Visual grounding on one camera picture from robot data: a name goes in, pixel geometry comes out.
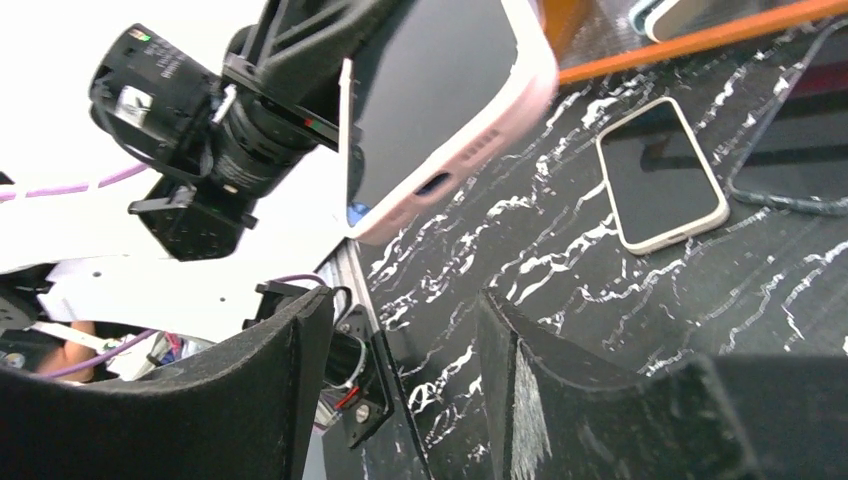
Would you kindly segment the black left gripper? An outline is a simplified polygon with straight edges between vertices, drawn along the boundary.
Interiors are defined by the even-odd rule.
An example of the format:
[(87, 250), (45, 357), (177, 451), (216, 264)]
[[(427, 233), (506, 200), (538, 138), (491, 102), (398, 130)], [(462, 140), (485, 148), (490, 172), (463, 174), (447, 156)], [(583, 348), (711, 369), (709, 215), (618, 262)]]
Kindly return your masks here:
[(236, 97), (221, 120), (221, 143), (237, 149), (338, 145), (342, 63), (400, 6), (391, 0), (268, 1), (238, 33), (222, 77)]

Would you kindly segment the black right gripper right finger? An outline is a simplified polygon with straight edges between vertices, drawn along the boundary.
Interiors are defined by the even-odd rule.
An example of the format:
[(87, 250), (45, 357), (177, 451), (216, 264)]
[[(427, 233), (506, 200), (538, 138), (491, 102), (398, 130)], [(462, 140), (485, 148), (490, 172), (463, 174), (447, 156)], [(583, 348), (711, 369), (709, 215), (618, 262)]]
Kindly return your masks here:
[(843, 479), (847, 361), (697, 355), (646, 377), (476, 298), (495, 479)]

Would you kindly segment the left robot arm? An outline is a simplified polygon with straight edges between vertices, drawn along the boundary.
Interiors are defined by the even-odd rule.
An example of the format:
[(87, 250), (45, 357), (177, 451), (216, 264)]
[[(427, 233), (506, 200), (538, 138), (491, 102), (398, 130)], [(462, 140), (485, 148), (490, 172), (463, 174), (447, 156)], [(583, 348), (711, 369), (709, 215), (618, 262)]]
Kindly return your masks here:
[(397, 1), (269, 1), (232, 39), (214, 74), (147, 27), (122, 33), (89, 87), (95, 124), (159, 180), (128, 210), (166, 252), (119, 268), (97, 240), (77, 253), (50, 248), (33, 277), (34, 235), (1, 244), (1, 325), (44, 316), (189, 334), (248, 307), (247, 281), (221, 260), (255, 226), (257, 201), (315, 147), (338, 147), (339, 91), (331, 79), (398, 11)]

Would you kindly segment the black smartphone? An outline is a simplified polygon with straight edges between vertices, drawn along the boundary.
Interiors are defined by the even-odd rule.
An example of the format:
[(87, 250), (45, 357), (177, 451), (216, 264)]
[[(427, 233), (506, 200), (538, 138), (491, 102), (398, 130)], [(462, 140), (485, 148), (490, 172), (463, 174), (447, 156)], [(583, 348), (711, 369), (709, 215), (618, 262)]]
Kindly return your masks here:
[(402, 3), (353, 60), (350, 224), (490, 103), (516, 56), (499, 1)]

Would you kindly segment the clear phone case with phone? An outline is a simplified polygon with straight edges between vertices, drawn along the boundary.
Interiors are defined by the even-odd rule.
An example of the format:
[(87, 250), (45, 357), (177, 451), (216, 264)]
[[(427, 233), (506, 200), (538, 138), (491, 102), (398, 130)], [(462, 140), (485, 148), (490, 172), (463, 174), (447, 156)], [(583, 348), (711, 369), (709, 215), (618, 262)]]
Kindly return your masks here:
[(740, 202), (847, 214), (847, 21), (829, 26), (729, 181)]

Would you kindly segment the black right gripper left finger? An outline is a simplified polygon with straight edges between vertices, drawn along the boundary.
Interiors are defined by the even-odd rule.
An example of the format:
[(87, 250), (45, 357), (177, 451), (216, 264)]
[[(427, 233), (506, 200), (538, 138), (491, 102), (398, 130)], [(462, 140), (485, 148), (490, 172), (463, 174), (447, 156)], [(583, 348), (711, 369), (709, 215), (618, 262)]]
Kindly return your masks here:
[(1, 373), (5, 479), (298, 479), (333, 331), (317, 287), (140, 380)]

